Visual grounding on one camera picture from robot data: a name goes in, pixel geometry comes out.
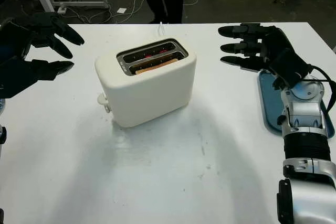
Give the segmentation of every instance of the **power strip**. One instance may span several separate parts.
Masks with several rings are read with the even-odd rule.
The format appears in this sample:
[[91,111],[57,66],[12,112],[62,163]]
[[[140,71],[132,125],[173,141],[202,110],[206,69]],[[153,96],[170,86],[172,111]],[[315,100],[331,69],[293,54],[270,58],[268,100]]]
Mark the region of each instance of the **power strip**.
[[57,13],[63,15],[67,12],[67,9],[68,8],[66,6],[60,6],[57,10]]

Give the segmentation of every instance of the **gray floor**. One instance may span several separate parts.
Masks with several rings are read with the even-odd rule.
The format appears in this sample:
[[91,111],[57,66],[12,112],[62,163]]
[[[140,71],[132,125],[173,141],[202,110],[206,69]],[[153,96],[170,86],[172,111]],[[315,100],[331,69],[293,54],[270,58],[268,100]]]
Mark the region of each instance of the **gray floor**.
[[[119,7],[130,12],[134,0],[108,0],[115,14]],[[186,4],[196,0],[185,0]],[[136,0],[136,7],[142,0]],[[12,15],[41,11],[38,0],[6,0],[0,5],[0,21]],[[80,15],[90,16],[99,10],[77,9]],[[109,17],[105,13],[93,19],[100,22]],[[109,21],[116,23],[128,16],[118,16]],[[336,45],[336,0],[198,0],[198,3],[185,6],[184,23],[231,23],[231,22],[309,22],[326,43],[333,48]],[[153,18],[146,2],[142,8],[130,17],[125,24],[146,24]],[[80,24],[77,18],[64,18],[70,24]]]

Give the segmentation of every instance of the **toaster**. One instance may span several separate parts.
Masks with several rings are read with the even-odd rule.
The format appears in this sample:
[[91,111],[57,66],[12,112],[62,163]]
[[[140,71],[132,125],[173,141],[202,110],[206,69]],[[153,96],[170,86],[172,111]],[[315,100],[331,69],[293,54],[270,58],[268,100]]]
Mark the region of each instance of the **toaster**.
[[95,67],[104,93],[98,102],[122,127],[133,127],[188,104],[196,55],[174,38],[99,57]]

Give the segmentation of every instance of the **robotic arm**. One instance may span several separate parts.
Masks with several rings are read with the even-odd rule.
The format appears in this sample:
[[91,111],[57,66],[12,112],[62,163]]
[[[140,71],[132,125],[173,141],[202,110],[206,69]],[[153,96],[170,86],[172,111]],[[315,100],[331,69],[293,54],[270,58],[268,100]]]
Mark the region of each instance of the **robotic arm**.
[[[15,96],[38,80],[52,81],[57,75],[73,67],[71,61],[25,61],[31,45],[37,48],[50,47],[63,57],[71,59],[71,52],[55,34],[76,45],[84,43],[83,38],[63,23],[56,13],[37,13],[3,22],[0,27],[1,103],[4,98]],[[0,125],[0,154],[6,137],[6,128]],[[3,224],[3,218],[4,212],[0,209],[0,224]]]
[[[226,56],[222,62],[251,71],[267,70],[276,77],[274,89],[281,89],[284,110],[277,123],[285,141],[286,179],[279,182],[278,220],[281,224],[335,224],[336,166],[330,158],[324,113],[335,103],[336,83],[322,69],[305,63],[275,26],[241,24],[218,31],[243,40],[221,46],[222,51],[246,57]],[[312,76],[313,69],[326,79]],[[326,112],[321,109],[322,82],[328,82],[332,90]]]

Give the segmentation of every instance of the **table surface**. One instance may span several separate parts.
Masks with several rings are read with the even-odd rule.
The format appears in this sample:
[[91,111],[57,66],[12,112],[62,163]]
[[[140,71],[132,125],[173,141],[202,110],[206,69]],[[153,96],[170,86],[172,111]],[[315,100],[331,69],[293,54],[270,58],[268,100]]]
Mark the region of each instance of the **table surface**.
[[[224,24],[169,25],[197,53],[188,106],[123,129],[97,103],[95,59],[157,25],[73,25],[75,66],[7,100],[0,160],[6,223],[278,223],[283,140],[263,124],[257,74],[219,61]],[[298,55],[336,78],[336,57],[307,23],[273,23]],[[32,48],[29,59],[59,60]],[[330,116],[336,120],[336,110]],[[336,143],[330,140],[332,160]]]

